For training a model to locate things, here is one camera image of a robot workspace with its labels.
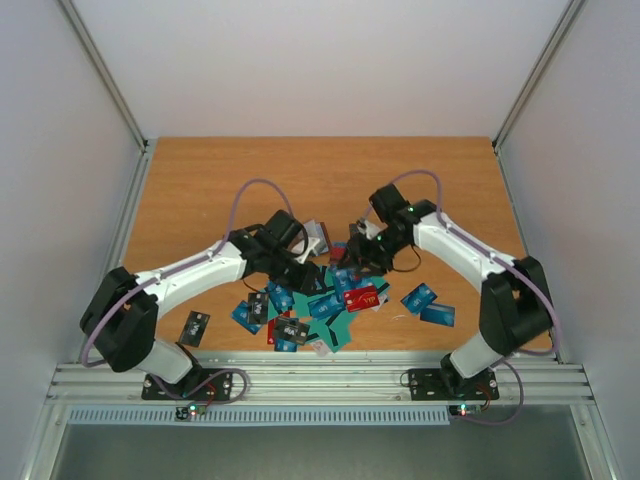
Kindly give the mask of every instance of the orange wooden board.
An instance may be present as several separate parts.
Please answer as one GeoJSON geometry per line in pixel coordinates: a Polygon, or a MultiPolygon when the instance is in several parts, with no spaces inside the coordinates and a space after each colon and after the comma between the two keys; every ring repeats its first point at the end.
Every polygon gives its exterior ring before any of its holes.
{"type": "MultiPolygon", "coordinates": [[[[439,174],[444,210],[462,228],[516,257],[524,254],[502,176],[487,138],[162,138],[159,140],[131,235],[125,266],[139,272],[173,263],[199,252],[224,233],[233,197],[248,179],[264,177],[287,194],[295,216],[323,221],[332,241],[346,241],[348,224],[360,217],[368,197],[396,175],[415,168],[439,174]]],[[[398,183],[410,201],[435,201],[427,176],[398,183]]],[[[279,208],[269,187],[250,187],[240,201],[235,227],[264,223],[279,208]]],[[[409,268],[411,250],[396,257],[409,268]]],[[[390,273],[392,301],[379,312],[365,311],[351,327],[355,350],[451,350],[478,328],[479,295],[439,259],[422,253],[412,273],[390,273]],[[456,308],[456,325],[421,322],[400,299],[424,282],[439,303],[456,308]]],[[[266,279],[247,279],[261,288],[266,279]]],[[[158,335],[177,341],[191,310],[211,315],[200,345],[207,350],[266,350],[266,328],[251,335],[230,313],[248,290],[242,282],[224,285],[193,298],[158,323],[158,335]]],[[[549,345],[546,336],[531,346],[549,345]]]]}

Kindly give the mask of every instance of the pile of cards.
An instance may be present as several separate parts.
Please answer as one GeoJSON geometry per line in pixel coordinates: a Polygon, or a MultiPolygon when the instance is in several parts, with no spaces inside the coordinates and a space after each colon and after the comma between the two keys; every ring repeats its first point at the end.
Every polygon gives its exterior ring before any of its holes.
{"type": "Polygon", "coordinates": [[[240,302],[231,317],[253,335],[267,325],[267,343],[276,351],[296,352],[310,344],[318,355],[337,352],[351,342],[349,328],[358,312],[377,311],[389,301],[390,285],[382,277],[360,278],[351,270],[320,270],[315,295],[290,292],[270,281],[240,302]],[[305,323],[304,317],[311,321],[305,323]]]}
{"type": "Polygon", "coordinates": [[[420,320],[446,327],[453,327],[456,309],[449,305],[433,303],[438,298],[431,288],[421,283],[414,288],[401,302],[413,315],[420,315],[420,320]]]}

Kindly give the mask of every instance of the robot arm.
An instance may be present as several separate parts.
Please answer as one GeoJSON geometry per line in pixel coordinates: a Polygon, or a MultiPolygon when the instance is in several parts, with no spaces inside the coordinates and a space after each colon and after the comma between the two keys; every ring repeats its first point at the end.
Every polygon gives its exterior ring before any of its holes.
{"type": "Polygon", "coordinates": [[[393,270],[398,251],[415,246],[442,259],[480,293],[479,332],[441,362],[442,379],[453,396],[472,387],[483,370],[551,328],[544,305],[505,268],[513,267],[549,298],[537,260],[516,260],[492,249],[437,212],[433,203],[409,204],[394,185],[377,190],[370,202],[387,227],[380,230],[360,221],[360,233],[349,240],[342,266],[383,275],[393,270]]]}
{"type": "Polygon", "coordinates": [[[287,247],[301,232],[300,222],[279,210],[266,225],[230,232],[223,244],[172,265],[132,275],[123,267],[104,278],[80,327],[87,335],[127,292],[138,289],[118,308],[95,338],[95,346],[115,372],[136,368],[177,385],[179,393],[190,391],[201,378],[197,362],[175,344],[155,338],[157,321],[184,301],[224,283],[261,272],[280,285],[311,294],[318,267],[306,262],[313,243],[294,256],[287,247]]]}

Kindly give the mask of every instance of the gray wall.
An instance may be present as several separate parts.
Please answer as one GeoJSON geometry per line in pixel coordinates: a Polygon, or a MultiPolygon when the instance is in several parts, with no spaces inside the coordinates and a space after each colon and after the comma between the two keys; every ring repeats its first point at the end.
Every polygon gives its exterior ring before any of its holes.
{"type": "Polygon", "coordinates": [[[0,478],[77,354],[137,151],[53,0],[0,5],[0,478]]]}
{"type": "Polygon", "coordinates": [[[640,3],[589,0],[504,147],[531,253],[638,478],[640,3]]]}
{"type": "Polygon", "coordinates": [[[482,135],[567,0],[76,0],[144,133],[482,135]]]}

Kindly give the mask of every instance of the blue card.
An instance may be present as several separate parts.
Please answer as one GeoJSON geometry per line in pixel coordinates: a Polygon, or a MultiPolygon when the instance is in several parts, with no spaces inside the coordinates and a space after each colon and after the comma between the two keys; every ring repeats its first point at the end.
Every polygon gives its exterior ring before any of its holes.
{"type": "Polygon", "coordinates": [[[317,295],[303,295],[302,293],[293,292],[293,308],[296,311],[296,316],[298,317],[310,317],[311,313],[309,313],[309,303],[319,298],[325,297],[329,293],[334,291],[333,287],[333,279],[331,277],[331,272],[325,266],[320,267],[321,273],[324,275],[324,281],[318,282],[316,280],[316,287],[318,288],[317,295]]]}
{"type": "Polygon", "coordinates": [[[357,277],[352,279],[353,290],[356,288],[371,287],[375,285],[373,283],[373,277],[357,277]]]}
{"type": "Polygon", "coordinates": [[[424,307],[420,312],[420,320],[437,325],[444,325],[445,327],[453,327],[456,321],[456,309],[449,305],[432,303],[424,307]]]}
{"type": "Polygon", "coordinates": [[[429,304],[431,304],[438,296],[427,287],[424,283],[418,285],[409,295],[404,297],[402,304],[407,307],[413,315],[419,315],[420,312],[429,304]]]}
{"type": "Polygon", "coordinates": [[[336,289],[336,297],[340,302],[344,302],[344,292],[353,290],[353,284],[351,283],[349,270],[331,268],[331,275],[333,277],[333,286],[336,289]]]}
{"type": "Polygon", "coordinates": [[[284,313],[293,307],[293,295],[283,286],[269,280],[267,283],[267,292],[269,292],[269,300],[273,302],[273,306],[280,313],[284,313]]]}
{"type": "Polygon", "coordinates": [[[335,295],[327,295],[309,302],[309,313],[317,320],[329,318],[342,310],[344,310],[344,303],[338,300],[335,295]]]}
{"type": "Polygon", "coordinates": [[[254,335],[262,328],[262,325],[253,325],[247,322],[249,318],[249,304],[244,300],[231,312],[231,318],[254,335]]]}
{"type": "Polygon", "coordinates": [[[273,348],[276,352],[297,352],[298,345],[281,338],[276,338],[275,346],[273,348]]]}

